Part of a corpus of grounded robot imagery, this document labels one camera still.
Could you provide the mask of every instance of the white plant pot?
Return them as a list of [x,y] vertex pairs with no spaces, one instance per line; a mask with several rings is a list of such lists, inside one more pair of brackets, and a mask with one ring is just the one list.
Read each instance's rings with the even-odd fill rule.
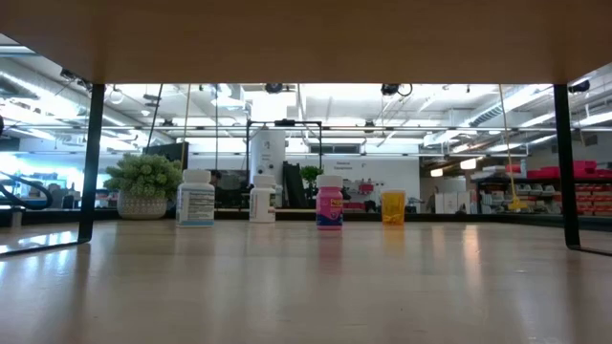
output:
[[167,200],[163,197],[134,197],[120,191],[117,211],[126,220],[156,220],[163,217]]

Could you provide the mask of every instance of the cylindrical tank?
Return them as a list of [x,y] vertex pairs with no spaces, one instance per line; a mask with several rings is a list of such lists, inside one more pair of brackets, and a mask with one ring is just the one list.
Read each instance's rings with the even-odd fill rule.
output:
[[277,184],[283,184],[283,162],[285,161],[285,131],[261,129],[251,140],[249,180],[252,176],[271,175]]

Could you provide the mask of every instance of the box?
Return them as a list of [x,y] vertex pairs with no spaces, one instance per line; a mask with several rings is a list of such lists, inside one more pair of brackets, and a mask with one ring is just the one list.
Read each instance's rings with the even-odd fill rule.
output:
[[444,194],[444,213],[454,214],[458,210],[458,198],[456,192],[447,192]]
[[444,194],[436,194],[436,214],[444,214]]
[[469,191],[457,193],[457,210],[463,210],[466,214],[471,214],[470,210],[471,194]]

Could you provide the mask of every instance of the pink bottle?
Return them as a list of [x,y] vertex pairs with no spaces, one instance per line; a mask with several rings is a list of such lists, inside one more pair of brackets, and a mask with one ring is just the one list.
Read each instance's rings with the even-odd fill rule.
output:
[[342,229],[342,177],[317,176],[317,228],[319,230]]

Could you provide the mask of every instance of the white bottle cap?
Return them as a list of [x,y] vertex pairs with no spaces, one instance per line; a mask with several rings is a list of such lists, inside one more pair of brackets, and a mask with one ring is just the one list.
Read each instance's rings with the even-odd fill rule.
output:
[[318,175],[317,187],[342,187],[342,177],[334,175]]
[[255,185],[276,185],[276,180],[271,175],[254,175],[252,176],[252,182]]
[[185,183],[210,183],[210,171],[200,169],[187,169],[183,171]]

